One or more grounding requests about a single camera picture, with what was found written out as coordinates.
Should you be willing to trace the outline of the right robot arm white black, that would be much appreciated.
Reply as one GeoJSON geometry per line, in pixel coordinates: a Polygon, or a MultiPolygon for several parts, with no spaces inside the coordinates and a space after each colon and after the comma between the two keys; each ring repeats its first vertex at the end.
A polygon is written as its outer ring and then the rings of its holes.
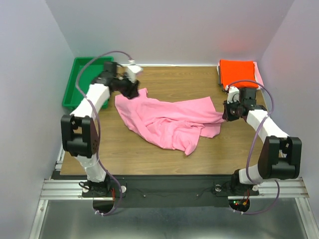
{"type": "Polygon", "coordinates": [[[255,130],[253,141],[261,139],[263,147],[258,162],[249,162],[243,169],[237,169],[231,176],[229,188],[234,194],[241,194],[253,185],[267,180],[296,179],[300,174],[302,141],[281,130],[271,119],[270,112],[257,104],[254,88],[227,89],[224,101],[223,119],[230,122],[243,119],[255,130]]]}

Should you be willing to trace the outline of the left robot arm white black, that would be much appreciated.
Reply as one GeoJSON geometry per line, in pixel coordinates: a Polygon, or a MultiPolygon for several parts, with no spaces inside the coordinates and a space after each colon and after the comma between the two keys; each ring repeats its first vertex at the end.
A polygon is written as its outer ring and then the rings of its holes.
{"type": "Polygon", "coordinates": [[[88,92],[79,106],[61,118],[62,146],[81,164],[87,181],[79,185],[85,197],[105,197],[110,193],[110,176],[99,162],[100,125],[97,115],[111,93],[120,92],[127,99],[139,95],[137,75],[142,67],[130,60],[123,74],[118,74],[118,63],[105,62],[103,71],[93,78],[88,92]]]}

